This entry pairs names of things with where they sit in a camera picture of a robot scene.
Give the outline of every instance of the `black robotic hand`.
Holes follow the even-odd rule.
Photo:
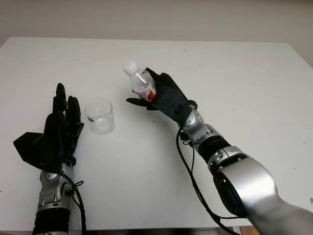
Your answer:
[[[13,144],[23,161],[47,172],[58,172],[62,163],[76,164],[73,153],[83,126],[77,98],[69,96],[66,101],[64,86],[59,83],[44,133],[26,132]]]
[[[159,75],[149,68],[146,70],[156,83],[155,97],[151,102],[139,98],[128,98],[126,101],[147,110],[160,110],[178,124],[183,124],[191,113],[190,105],[197,109],[196,102],[188,100],[168,74]]]

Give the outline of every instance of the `white wall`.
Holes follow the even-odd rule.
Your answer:
[[[313,1],[0,0],[10,36],[286,42],[313,66]]]

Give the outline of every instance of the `table surface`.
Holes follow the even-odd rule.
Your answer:
[[[136,97],[122,70],[129,59],[170,74],[207,123],[273,174],[284,200],[313,211],[313,70],[289,45],[10,38],[0,48],[0,230],[33,229],[40,171],[13,141],[43,132],[58,82],[82,110],[98,97],[113,104],[108,135],[94,134],[82,112],[74,181],[85,181],[88,229],[216,227],[178,156],[177,125],[125,102]],[[191,162],[192,150],[183,152]],[[194,171],[212,210],[229,215],[198,154]],[[80,229],[75,206],[70,227]]]

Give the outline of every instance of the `clear plastic cup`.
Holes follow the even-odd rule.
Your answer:
[[[113,106],[106,99],[94,99],[85,106],[92,130],[97,134],[107,134],[114,129]]]

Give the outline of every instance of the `white bottle cap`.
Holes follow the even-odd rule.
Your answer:
[[[124,67],[123,67],[124,72],[128,76],[131,76],[131,75],[135,74],[137,69],[138,69],[138,66],[137,66],[137,64],[135,63],[134,60],[127,61],[126,64],[124,65]]]

